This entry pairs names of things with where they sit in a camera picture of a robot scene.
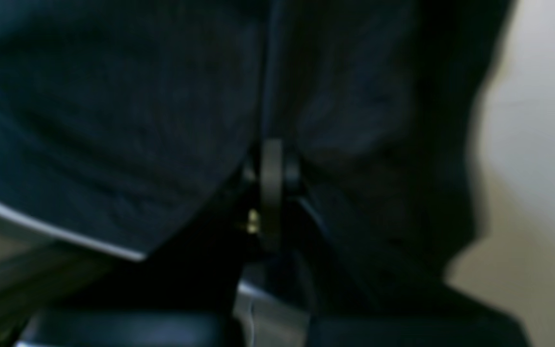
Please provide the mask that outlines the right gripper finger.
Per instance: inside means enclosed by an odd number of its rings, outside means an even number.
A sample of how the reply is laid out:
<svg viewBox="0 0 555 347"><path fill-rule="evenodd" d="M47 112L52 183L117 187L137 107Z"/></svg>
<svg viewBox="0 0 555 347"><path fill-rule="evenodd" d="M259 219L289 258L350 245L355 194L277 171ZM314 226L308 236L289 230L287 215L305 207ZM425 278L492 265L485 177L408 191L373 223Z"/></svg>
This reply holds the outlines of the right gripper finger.
<svg viewBox="0 0 555 347"><path fill-rule="evenodd" d="M244 161L244 182L254 187L258 202L248 212L245 231L255 235L265 251L282 250L282 209L301 191L299 155L282 139L264 140Z"/></svg>

